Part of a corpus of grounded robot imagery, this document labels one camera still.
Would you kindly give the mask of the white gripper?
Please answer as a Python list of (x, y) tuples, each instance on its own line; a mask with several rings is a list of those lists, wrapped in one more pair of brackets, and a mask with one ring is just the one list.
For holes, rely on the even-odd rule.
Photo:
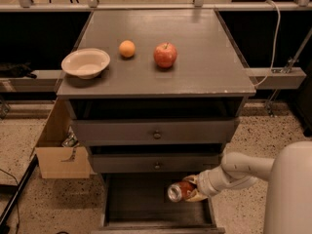
[(216, 167), (200, 172), (198, 175), (188, 175), (182, 180), (197, 184), (198, 189), (194, 189), (189, 193), (186, 197), (186, 202), (200, 202), (227, 189), (233, 178), (222, 167)]

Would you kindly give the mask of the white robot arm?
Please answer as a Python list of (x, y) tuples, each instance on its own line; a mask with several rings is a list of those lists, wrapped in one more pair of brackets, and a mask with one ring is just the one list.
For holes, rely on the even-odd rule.
[(188, 200), (250, 187), (259, 178), (268, 182), (263, 234), (312, 234), (311, 141), (292, 143), (274, 159), (230, 152), (218, 167), (186, 178), (196, 186)]

